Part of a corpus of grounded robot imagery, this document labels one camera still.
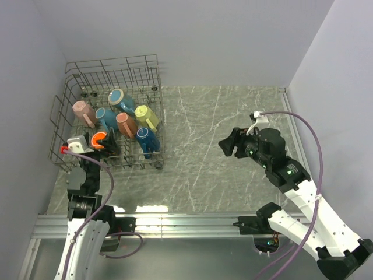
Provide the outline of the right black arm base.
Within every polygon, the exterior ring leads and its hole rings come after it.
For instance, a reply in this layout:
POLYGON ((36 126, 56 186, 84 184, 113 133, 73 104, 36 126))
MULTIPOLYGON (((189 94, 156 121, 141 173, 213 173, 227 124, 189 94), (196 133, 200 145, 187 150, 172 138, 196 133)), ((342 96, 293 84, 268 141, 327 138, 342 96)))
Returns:
POLYGON ((258 216, 239 216, 233 226, 239 228, 240 235, 273 235, 277 232, 270 228, 265 218, 258 216))

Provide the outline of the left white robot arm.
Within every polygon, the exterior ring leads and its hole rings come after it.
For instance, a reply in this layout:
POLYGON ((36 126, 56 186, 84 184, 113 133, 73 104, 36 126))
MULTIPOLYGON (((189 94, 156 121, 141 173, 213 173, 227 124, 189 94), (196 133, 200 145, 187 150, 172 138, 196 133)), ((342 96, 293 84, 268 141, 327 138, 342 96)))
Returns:
POLYGON ((100 254, 107 235, 117 229, 117 219, 109 198, 98 194, 100 173, 109 171, 101 160, 117 149, 114 130, 106 132, 102 145, 96 149, 89 141, 89 134, 70 138, 60 152, 79 159, 79 169, 84 175, 82 184, 75 183, 67 189, 68 223, 61 261, 55 279, 89 279, 90 267, 100 254))

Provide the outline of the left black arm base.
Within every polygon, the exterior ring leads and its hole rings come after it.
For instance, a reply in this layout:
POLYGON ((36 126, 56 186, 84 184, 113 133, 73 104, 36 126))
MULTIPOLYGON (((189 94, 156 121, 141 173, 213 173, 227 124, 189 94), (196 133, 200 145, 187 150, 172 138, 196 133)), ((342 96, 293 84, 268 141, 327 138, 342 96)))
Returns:
POLYGON ((116 217, 114 222, 110 226, 108 234, 118 233, 118 232, 134 232, 136 228, 136 218, 135 217, 116 217))

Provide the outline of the orange enamel mug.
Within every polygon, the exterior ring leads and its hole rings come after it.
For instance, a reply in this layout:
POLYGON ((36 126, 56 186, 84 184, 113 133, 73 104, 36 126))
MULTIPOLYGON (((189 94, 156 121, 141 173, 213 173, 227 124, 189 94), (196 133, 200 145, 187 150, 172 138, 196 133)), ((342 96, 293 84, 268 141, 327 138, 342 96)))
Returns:
POLYGON ((96 150, 104 149, 104 146, 100 143, 100 141, 103 141, 106 136, 107 136, 106 131, 99 131, 95 133, 91 137, 90 146, 96 150))

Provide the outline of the pale yellow mug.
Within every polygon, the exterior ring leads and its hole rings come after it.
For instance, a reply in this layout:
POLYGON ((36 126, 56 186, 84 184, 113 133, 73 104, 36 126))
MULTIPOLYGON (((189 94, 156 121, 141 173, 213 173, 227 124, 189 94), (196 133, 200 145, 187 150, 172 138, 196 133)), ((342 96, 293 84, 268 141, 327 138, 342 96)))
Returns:
POLYGON ((153 132, 157 132, 159 119, 149 106, 137 106, 135 110, 135 117, 143 127, 148 127, 148 129, 152 130, 153 132))

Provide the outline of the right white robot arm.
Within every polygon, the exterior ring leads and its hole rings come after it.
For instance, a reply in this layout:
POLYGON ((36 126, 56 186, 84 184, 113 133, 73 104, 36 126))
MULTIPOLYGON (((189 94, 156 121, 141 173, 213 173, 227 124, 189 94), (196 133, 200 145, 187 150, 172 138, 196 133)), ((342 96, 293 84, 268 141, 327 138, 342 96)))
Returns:
POLYGON ((347 279, 372 255, 372 240, 351 230, 318 193, 302 164, 287 155, 280 131, 234 128, 219 147, 225 156, 250 158, 265 170, 267 179, 293 201, 309 220, 308 226, 292 218, 274 202, 257 210, 261 232, 277 232, 311 255, 327 279, 347 279))

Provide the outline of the blue patterned mug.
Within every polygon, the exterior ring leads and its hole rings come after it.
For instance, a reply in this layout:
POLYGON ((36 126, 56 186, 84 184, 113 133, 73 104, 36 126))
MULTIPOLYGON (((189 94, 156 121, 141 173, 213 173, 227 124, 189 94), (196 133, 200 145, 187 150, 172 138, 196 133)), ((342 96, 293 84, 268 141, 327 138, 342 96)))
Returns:
POLYGON ((106 132, 109 132, 111 128, 114 131, 118 131, 117 114, 112 110, 104 107, 98 108, 95 116, 106 132))

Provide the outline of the dark blue white-inside mug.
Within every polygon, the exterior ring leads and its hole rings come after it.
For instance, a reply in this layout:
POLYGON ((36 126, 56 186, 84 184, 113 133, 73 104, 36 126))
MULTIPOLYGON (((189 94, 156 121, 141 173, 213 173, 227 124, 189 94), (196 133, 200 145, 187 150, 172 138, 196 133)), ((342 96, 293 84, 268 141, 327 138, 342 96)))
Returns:
POLYGON ((145 159, 150 159, 153 152, 160 150, 160 141, 157 139, 155 133, 146 127, 138 129, 136 140, 143 151, 145 159))

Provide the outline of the salmon pink mug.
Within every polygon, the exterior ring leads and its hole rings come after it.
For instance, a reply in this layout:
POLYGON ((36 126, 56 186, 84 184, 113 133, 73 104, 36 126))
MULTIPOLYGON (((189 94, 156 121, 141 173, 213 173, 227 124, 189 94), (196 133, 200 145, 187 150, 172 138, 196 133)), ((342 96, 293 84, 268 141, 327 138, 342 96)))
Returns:
POLYGON ((138 126, 135 120, 127 113, 119 113, 116 116, 116 122, 120 133, 130 139, 135 139, 138 126))

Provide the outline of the light pink mug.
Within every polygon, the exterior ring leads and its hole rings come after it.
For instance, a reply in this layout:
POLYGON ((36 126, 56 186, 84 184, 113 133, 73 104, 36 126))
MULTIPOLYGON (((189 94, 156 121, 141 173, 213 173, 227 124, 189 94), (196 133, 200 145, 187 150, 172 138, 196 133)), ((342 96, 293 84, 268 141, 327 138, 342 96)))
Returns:
POLYGON ((95 110, 85 101, 77 101, 72 106, 74 115, 86 127, 95 128, 97 123, 95 110))

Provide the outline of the light blue yellow-inside mug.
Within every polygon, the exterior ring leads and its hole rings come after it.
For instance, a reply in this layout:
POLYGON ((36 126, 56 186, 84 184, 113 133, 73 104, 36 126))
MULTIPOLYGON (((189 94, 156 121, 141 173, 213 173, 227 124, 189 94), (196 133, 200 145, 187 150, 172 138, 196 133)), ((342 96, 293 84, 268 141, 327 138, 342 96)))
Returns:
POLYGON ((122 89, 114 89, 108 95, 108 102, 110 105, 121 110, 124 113, 135 115, 135 101, 127 95, 122 89))

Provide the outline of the aluminium mounting rail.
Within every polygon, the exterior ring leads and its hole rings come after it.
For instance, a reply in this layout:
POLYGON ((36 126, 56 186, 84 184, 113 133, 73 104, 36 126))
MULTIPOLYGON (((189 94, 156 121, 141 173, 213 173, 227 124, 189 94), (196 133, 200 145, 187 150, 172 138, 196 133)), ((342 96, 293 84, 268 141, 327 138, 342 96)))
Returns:
MULTIPOLYGON (((241 212, 193 212, 193 213, 118 213, 119 218, 133 217, 135 232, 145 239, 212 239, 240 238, 233 225, 240 216, 255 216, 241 212)), ((32 239, 64 239, 68 219, 64 215, 40 215, 36 220, 32 239)))

